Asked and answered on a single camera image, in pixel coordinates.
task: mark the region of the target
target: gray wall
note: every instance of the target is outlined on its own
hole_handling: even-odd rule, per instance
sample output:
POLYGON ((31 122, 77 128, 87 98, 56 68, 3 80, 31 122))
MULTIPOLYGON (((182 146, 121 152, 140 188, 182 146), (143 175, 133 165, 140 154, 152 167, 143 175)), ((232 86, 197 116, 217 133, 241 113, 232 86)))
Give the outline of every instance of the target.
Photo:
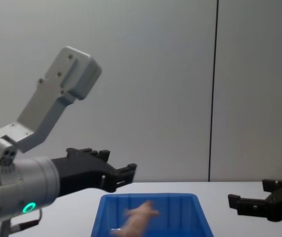
POLYGON ((282 178, 282 0, 220 0, 211 180, 282 178))
POLYGON ((215 15, 216 0, 0 1, 0 127, 70 45, 103 74, 25 156, 91 146, 137 181, 206 181, 215 15))
MULTIPOLYGON (((91 146, 137 181, 206 181, 215 22, 216 0, 2 1, 0 127, 70 45, 103 74, 25 156, 91 146)), ((211 181, 282 178, 282 0, 219 1, 214 82, 211 181)))

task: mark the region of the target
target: plush toy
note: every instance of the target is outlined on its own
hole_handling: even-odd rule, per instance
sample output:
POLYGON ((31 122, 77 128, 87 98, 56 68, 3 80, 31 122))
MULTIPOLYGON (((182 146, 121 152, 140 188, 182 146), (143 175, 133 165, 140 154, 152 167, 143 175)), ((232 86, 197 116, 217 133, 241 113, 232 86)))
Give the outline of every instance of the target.
POLYGON ((159 212, 153 210, 153 203, 146 201, 138 208, 126 212, 129 217, 121 229, 112 230, 111 233, 118 237, 142 237, 152 216, 159 212))

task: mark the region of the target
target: white table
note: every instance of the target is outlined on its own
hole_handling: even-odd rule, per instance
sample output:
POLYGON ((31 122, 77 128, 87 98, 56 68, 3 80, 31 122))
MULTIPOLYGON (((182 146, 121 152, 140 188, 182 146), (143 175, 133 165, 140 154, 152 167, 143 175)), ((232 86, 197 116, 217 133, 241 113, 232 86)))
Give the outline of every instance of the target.
MULTIPOLYGON (((238 216, 230 209, 228 194, 244 198, 265 198, 260 182, 134 183, 117 193, 193 193, 200 200, 215 237, 282 237, 282 222, 238 216)), ((89 237, 103 191, 88 189, 56 200, 43 210, 39 226, 15 237, 89 237)), ((37 218, 37 212, 13 219, 13 223, 37 218)))

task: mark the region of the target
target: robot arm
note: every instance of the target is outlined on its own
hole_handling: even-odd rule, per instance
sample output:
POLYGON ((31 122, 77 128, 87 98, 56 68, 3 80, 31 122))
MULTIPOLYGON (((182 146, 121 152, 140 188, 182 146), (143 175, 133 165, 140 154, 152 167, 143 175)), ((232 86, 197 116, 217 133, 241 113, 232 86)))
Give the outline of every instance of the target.
POLYGON ((60 196, 85 188, 114 192, 133 181, 136 165, 113 168, 107 164, 109 151, 68 149, 64 158, 14 160, 18 151, 24 153, 42 143, 66 106, 84 99, 100 74, 90 55, 63 48, 39 79, 18 120, 0 128, 0 233, 8 232, 11 218, 48 206, 60 196))

